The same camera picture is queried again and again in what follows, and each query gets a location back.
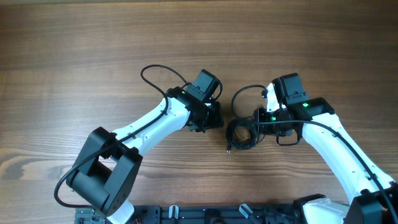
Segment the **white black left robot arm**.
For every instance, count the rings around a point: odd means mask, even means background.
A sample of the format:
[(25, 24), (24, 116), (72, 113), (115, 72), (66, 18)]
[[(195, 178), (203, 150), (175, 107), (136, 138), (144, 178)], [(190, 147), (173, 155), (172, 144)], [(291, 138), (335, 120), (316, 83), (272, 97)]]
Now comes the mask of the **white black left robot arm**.
[(218, 78), (202, 70), (194, 82), (163, 91), (162, 101), (137, 121), (114, 131), (96, 128), (63, 181), (108, 223), (127, 223), (131, 193), (143, 157), (168, 135), (188, 127), (204, 132), (223, 126), (214, 94)]

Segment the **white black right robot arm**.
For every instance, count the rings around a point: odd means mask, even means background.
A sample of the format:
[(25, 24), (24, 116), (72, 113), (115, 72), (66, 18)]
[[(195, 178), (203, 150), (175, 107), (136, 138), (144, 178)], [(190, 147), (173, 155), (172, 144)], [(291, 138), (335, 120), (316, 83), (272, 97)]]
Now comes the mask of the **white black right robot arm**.
[(295, 132), (321, 155), (343, 187), (347, 205), (324, 195), (296, 201), (302, 223), (397, 223), (397, 182), (370, 160), (322, 97), (310, 99), (297, 73), (262, 91), (267, 106), (253, 116), (261, 134)]

